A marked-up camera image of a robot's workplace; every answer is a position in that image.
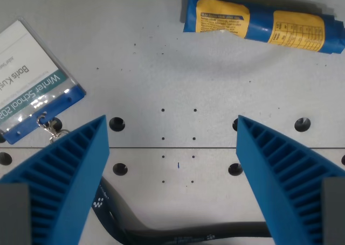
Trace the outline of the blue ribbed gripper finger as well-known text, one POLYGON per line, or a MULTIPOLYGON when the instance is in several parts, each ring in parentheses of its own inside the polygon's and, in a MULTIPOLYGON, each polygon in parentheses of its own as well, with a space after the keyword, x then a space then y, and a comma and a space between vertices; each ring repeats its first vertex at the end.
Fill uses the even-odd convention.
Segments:
POLYGON ((78 244, 109 157, 102 115, 58 139, 1 178, 27 184, 33 244, 78 244))
POLYGON ((276 244, 322 244, 321 184, 344 170, 301 143, 238 116, 236 154, 276 244))

